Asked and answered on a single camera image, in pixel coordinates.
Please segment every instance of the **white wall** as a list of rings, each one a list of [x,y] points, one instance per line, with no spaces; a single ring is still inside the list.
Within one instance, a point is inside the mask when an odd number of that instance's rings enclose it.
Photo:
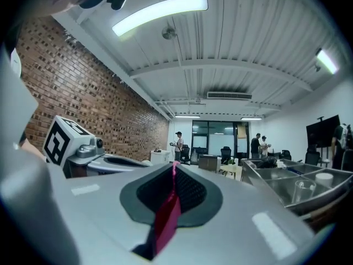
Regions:
[[[320,116],[327,119],[335,115],[339,115],[341,123],[353,125],[353,78],[351,74],[332,76],[329,82],[297,103],[283,107],[283,110],[261,123],[252,123],[251,137],[258,132],[266,135],[266,142],[272,144],[275,152],[286,149],[294,161],[304,160],[307,125],[318,122]]]
[[[169,122],[167,150],[171,151],[170,161],[174,160],[174,147],[169,146],[169,143],[177,142],[178,137],[175,133],[178,131],[181,131],[181,138],[184,139],[184,144],[189,145],[191,150],[192,119],[174,119]]]

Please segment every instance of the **black chair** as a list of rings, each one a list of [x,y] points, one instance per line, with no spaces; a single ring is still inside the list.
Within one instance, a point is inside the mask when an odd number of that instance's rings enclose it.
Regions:
[[[305,154],[305,164],[317,166],[320,161],[320,152],[307,152]]]
[[[232,150],[229,148],[229,146],[224,146],[221,149],[221,154],[222,154],[221,164],[228,162],[228,160],[231,159],[231,153],[232,153]]]
[[[181,153],[180,153],[181,163],[186,164],[187,162],[191,161],[189,153],[190,153],[189,145],[187,144],[183,145],[183,148],[181,149]]]
[[[289,150],[282,150],[282,153],[280,155],[280,159],[287,159],[292,161],[292,156]]]
[[[347,149],[343,153],[341,170],[353,171],[353,150],[352,149]]]

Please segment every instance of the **ceiling light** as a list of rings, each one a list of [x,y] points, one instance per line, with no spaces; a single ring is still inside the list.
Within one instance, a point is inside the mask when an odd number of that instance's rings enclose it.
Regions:
[[[258,121],[262,120],[262,118],[241,118],[242,121]]]
[[[175,116],[176,118],[199,118],[200,116]]]
[[[122,36],[129,30],[136,28],[144,23],[150,22],[151,20],[182,12],[207,9],[207,0],[166,0],[148,6],[132,15],[129,15],[125,19],[115,24],[112,30],[117,36]]]
[[[332,74],[338,71],[336,65],[333,63],[331,58],[327,55],[327,53],[324,50],[319,49],[319,51],[316,53],[316,57],[326,66],[326,68]]]

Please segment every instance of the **white cabinet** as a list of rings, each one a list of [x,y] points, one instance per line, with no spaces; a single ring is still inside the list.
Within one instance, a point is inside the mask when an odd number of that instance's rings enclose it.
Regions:
[[[151,163],[153,165],[157,164],[167,164],[169,163],[170,151],[161,150],[160,152],[151,151]]]

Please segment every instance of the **person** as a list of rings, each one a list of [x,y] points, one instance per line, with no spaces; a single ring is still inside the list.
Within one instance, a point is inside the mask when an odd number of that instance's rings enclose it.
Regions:
[[[184,140],[181,138],[181,136],[182,136],[181,131],[178,131],[175,134],[178,137],[178,142],[173,145],[173,146],[175,146],[174,160],[180,162],[180,153],[181,153],[181,149],[183,148]]]
[[[257,133],[256,137],[254,137],[252,139],[252,143],[251,143],[252,159],[259,159],[260,158],[260,154],[259,154],[259,146],[260,146],[259,138],[260,137],[261,137],[261,135]]]
[[[332,142],[332,168],[341,169],[343,154],[346,149],[353,149],[351,125],[342,124],[336,127]]]
[[[260,144],[260,150],[261,150],[261,158],[267,157],[268,156],[268,148],[269,145],[266,143],[266,136],[262,136],[262,142]]]

